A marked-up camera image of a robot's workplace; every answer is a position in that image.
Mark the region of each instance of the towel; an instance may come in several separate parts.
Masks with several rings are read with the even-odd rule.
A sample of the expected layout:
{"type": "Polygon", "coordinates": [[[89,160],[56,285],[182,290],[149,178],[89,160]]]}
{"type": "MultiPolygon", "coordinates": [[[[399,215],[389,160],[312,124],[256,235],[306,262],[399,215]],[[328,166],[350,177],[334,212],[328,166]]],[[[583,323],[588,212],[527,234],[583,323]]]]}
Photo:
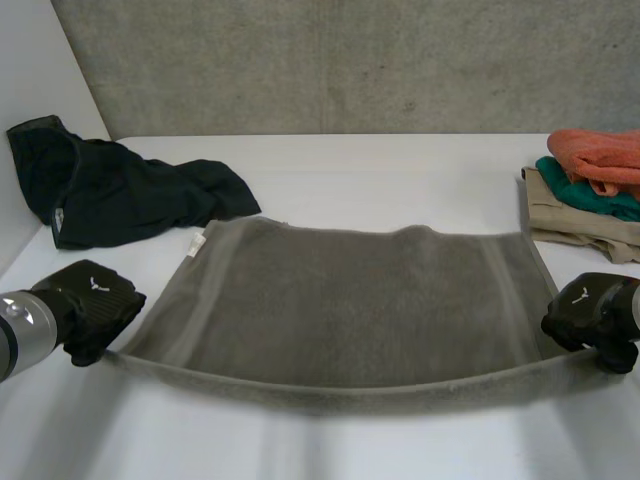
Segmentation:
{"type": "Polygon", "coordinates": [[[630,194],[619,193],[615,197],[603,197],[596,194],[586,182],[572,184],[553,157],[542,157],[536,162],[536,167],[553,196],[561,202],[579,210],[613,215],[627,222],[640,221],[640,203],[630,194]]]}
{"type": "Polygon", "coordinates": [[[523,234],[254,217],[211,222],[204,237],[111,361],[318,413],[530,400],[605,375],[541,331],[555,287],[523,234]]]}
{"type": "Polygon", "coordinates": [[[629,192],[640,200],[640,130],[557,130],[549,136],[547,147],[571,182],[586,179],[598,195],[629,192]]]}

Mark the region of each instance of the fabric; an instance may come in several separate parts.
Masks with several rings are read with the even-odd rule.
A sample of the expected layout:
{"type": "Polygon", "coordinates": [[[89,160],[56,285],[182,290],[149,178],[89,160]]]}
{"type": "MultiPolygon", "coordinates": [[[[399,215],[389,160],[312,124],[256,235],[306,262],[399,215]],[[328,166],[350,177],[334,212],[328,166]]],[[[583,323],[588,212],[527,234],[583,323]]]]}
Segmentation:
{"type": "Polygon", "coordinates": [[[629,192],[640,200],[640,130],[557,130],[547,139],[547,147],[572,182],[587,179],[598,195],[629,192]]]}
{"type": "Polygon", "coordinates": [[[640,262],[640,223],[560,202],[537,170],[525,169],[525,179],[534,240],[590,245],[605,252],[613,263],[640,262]]]}
{"type": "Polygon", "coordinates": [[[115,142],[82,140],[56,116],[7,136],[25,200],[52,225],[57,248],[113,247],[260,212],[245,182],[220,162],[143,160],[115,142]]]}
{"type": "Polygon", "coordinates": [[[536,168],[553,196],[561,202],[579,210],[613,215],[628,222],[640,221],[640,203],[628,193],[603,197],[596,194],[587,182],[572,184],[553,157],[542,157],[536,162],[536,168]]]}
{"type": "MultiPolygon", "coordinates": [[[[564,354],[539,328],[555,287],[521,234],[250,218],[211,222],[204,236],[114,361],[249,400],[357,411],[424,406],[427,391],[461,400],[447,382],[564,354]],[[343,393],[352,403],[335,405],[343,393]]],[[[503,379],[479,379],[488,390],[467,400],[503,379]]],[[[518,397],[517,383],[498,396],[518,397]]]]}

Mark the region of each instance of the green towel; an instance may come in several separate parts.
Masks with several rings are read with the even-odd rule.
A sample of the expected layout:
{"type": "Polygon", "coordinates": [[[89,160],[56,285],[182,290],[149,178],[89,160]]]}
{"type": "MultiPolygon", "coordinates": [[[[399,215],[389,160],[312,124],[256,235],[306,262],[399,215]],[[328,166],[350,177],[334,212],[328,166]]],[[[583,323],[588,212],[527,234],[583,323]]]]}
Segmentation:
{"type": "Polygon", "coordinates": [[[553,157],[542,157],[536,162],[536,168],[561,202],[587,212],[613,215],[626,222],[640,222],[640,203],[630,194],[603,197],[594,192],[588,182],[572,184],[553,157]]]}

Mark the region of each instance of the folded clothes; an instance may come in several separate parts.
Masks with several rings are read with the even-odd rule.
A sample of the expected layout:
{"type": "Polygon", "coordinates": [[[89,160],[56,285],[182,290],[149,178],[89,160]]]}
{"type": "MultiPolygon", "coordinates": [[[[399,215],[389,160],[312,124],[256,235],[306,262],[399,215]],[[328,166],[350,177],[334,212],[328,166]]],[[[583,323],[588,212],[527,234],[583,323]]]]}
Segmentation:
{"type": "Polygon", "coordinates": [[[553,195],[574,208],[602,215],[613,215],[627,222],[640,221],[640,202],[628,193],[615,197],[596,194],[587,182],[571,183],[567,174],[553,157],[542,157],[536,167],[553,195]]]}
{"type": "Polygon", "coordinates": [[[57,248],[113,247],[260,212],[246,183],[221,162],[143,160],[119,143],[83,140],[53,115],[7,136],[27,205],[52,225],[57,248]]]}
{"type": "Polygon", "coordinates": [[[557,130],[547,147],[572,182],[587,179],[598,195],[613,197],[625,191],[640,199],[640,130],[557,130]]]}
{"type": "Polygon", "coordinates": [[[640,262],[640,223],[570,207],[553,196],[540,175],[525,169],[529,225],[534,240],[590,245],[613,263],[640,262]]]}

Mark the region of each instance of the robotic arm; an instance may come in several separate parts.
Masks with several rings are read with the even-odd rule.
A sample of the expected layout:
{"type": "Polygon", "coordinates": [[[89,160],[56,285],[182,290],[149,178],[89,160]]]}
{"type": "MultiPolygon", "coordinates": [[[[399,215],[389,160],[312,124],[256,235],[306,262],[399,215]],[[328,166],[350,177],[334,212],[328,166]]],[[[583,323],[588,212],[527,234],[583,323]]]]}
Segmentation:
{"type": "Polygon", "coordinates": [[[97,362],[142,310],[146,297],[115,271],[89,260],[0,294],[0,382],[63,344],[76,366],[97,362]]]}
{"type": "Polygon", "coordinates": [[[542,331],[574,352],[594,347],[607,371],[629,373],[638,358],[640,280],[608,273],[584,273],[549,304],[542,331]]]}
{"type": "MultiPolygon", "coordinates": [[[[549,304],[542,330],[560,346],[594,347],[599,365],[628,373],[638,357],[640,280],[585,273],[549,304]]],[[[44,360],[58,345],[91,365],[142,310],[146,297],[115,271],[83,260],[30,290],[0,294],[0,382],[44,360]]]]}

